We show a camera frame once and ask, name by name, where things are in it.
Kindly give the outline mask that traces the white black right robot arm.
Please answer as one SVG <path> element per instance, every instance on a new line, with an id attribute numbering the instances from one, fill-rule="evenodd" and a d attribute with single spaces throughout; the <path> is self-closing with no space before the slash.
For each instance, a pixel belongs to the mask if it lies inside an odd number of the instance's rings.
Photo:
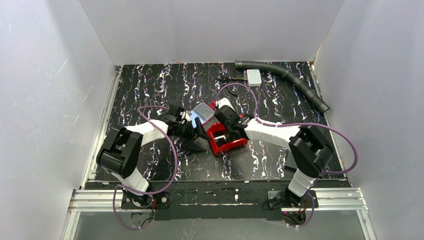
<path id="1" fill-rule="evenodd" d="M 227 98 L 217 101 L 215 106 L 214 117 L 223 124 L 229 139 L 264 141 L 289 150 L 297 169 L 285 190 L 287 198 L 302 198 L 335 153 L 316 126 L 277 127 L 273 122 L 259 122 L 249 114 L 239 116 Z"/>

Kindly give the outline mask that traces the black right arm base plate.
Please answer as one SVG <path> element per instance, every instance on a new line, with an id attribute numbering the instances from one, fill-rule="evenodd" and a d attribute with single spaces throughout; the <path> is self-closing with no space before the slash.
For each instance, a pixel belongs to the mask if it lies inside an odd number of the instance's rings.
<path id="1" fill-rule="evenodd" d="M 289 191 L 271 190 L 267 192 L 262 206 L 266 210 L 293 209 L 294 211 L 305 211 L 307 208 L 319 206 L 318 197 L 315 191 L 309 190 L 299 197 Z"/>

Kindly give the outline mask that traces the red plastic bin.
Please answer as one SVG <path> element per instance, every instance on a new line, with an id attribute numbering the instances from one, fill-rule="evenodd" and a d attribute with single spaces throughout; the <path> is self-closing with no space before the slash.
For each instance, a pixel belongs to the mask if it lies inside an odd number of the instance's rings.
<path id="1" fill-rule="evenodd" d="M 209 136 L 209 146 L 215 157 L 222 157 L 234 149 L 239 149 L 247 145 L 248 140 L 245 138 L 232 138 L 229 131 L 222 123 L 214 123 L 206 131 Z"/>

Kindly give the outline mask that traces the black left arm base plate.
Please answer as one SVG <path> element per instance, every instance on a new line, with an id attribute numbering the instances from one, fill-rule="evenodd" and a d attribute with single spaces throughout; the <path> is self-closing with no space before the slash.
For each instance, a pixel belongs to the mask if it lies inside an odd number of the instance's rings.
<path id="1" fill-rule="evenodd" d="M 121 208 L 129 210 L 153 209 L 166 210 L 170 207 L 171 195 L 164 191 L 154 195 L 136 195 L 127 190 L 122 191 Z"/>

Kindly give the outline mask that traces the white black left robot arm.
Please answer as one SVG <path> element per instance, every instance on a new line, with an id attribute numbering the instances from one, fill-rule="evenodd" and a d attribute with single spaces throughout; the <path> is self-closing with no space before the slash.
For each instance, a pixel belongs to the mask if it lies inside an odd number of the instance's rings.
<path id="1" fill-rule="evenodd" d="M 142 124 L 111 126 L 96 156 L 96 164 L 111 173 L 123 190 L 136 196 L 156 195 L 167 190 L 178 172 L 178 153 L 171 139 L 180 138 L 188 151 L 204 152 L 210 137 L 199 117 L 190 119 L 183 107 L 169 105 L 157 119 L 146 119 Z M 160 190 L 148 191 L 149 183 L 138 170 L 141 148 L 154 141 L 166 139 L 174 157 L 174 170 L 168 184 Z"/>

